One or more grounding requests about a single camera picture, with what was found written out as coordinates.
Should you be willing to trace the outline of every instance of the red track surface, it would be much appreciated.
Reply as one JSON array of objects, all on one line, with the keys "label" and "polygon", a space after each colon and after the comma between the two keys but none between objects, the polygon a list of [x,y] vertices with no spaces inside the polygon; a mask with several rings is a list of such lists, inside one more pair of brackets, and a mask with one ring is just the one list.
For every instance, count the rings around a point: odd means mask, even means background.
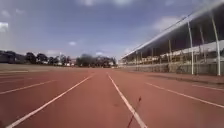
[{"label": "red track surface", "polygon": [[142,98],[137,114],[149,128],[224,128],[224,90],[111,69],[1,74],[0,127],[126,128],[133,113],[108,75],[133,108]]}]

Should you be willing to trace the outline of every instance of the cloud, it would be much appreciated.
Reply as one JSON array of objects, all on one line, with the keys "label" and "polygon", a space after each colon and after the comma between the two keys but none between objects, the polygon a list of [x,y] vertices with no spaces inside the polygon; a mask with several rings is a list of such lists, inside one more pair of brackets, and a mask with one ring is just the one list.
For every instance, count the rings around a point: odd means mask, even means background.
[{"label": "cloud", "polygon": [[9,28],[9,24],[6,22],[0,22],[0,32],[6,32]]},{"label": "cloud", "polygon": [[113,0],[115,5],[126,6],[134,2],[134,0]]},{"label": "cloud", "polygon": [[102,4],[113,4],[115,6],[126,6],[130,5],[137,0],[75,0],[76,3],[87,7],[102,5]]},{"label": "cloud", "polygon": [[128,53],[130,53],[131,52],[131,49],[130,48],[126,48],[125,50],[124,50],[124,53],[125,54],[128,54]]},{"label": "cloud", "polygon": [[10,17],[11,17],[10,13],[9,13],[8,11],[6,11],[6,10],[3,10],[3,11],[1,12],[1,14],[2,14],[2,16],[4,16],[5,18],[10,18]]},{"label": "cloud", "polygon": [[166,6],[171,6],[171,5],[173,5],[174,3],[175,3],[174,0],[166,0],[165,5],[166,5]]},{"label": "cloud", "polygon": [[16,9],[16,14],[23,15],[24,13],[25,13],[25,11],[20,10],[20,9]]},{"label": "cloud", "polygon": [[69,42],[69,45],[70,45],[70,46],[75,46],[76,44],[77,44],[77,43],[76,43],[76,42],[73,42],[73,41],[72,41],[72,42]]},{"label": "cloud", "polygon": [[57,55],[60,55],[60,51],[58,50],[47,50],[46,54],[47,56],[57,56]]},{"label": "cloud", "polygon": [[156,21],[156,23],[152,26],[156,31],[163,31],[164,29],[170,27],[180,20],[179,17],[174,16],[166,16],[162,17],[160,20]]},{"label": "cloud", "polygon": [[96,52],[96,55],[97,55],[97,56],[102,56],[103,53],[102,53],[102,52]]}]

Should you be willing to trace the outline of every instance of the fence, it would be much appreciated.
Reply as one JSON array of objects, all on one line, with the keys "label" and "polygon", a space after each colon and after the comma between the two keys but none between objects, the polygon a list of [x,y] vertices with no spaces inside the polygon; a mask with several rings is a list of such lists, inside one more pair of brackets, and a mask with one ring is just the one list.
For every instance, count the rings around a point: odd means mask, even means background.
[{"label": "fence", "polygon": [[[191,64],[157,64],[157,65],[135,65],[120,67],[129,71],[142,72],[167,72],[191,74]],[[217,75],[217,63],[203,63],[194,65],[194,74]],[[224,75],[224,62],[221,62],[221,74]]]}]

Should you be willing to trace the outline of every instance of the blue sky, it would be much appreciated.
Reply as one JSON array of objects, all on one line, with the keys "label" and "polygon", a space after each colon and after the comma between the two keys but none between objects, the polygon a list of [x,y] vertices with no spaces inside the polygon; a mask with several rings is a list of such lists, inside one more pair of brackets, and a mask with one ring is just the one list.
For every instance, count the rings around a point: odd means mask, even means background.
[{"label": "blue sky", "polygon": [[121,57],[203,0],[0,0],[0,49]]}]

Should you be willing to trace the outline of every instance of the grandstand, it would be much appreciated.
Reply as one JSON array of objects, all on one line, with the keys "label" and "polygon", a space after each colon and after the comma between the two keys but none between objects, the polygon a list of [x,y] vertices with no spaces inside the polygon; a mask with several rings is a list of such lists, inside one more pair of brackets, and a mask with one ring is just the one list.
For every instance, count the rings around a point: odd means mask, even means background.
[{"label": "grandstand", "polygon": [[224,74],[224,0],[188,15],[122,57],[123,68]]}]

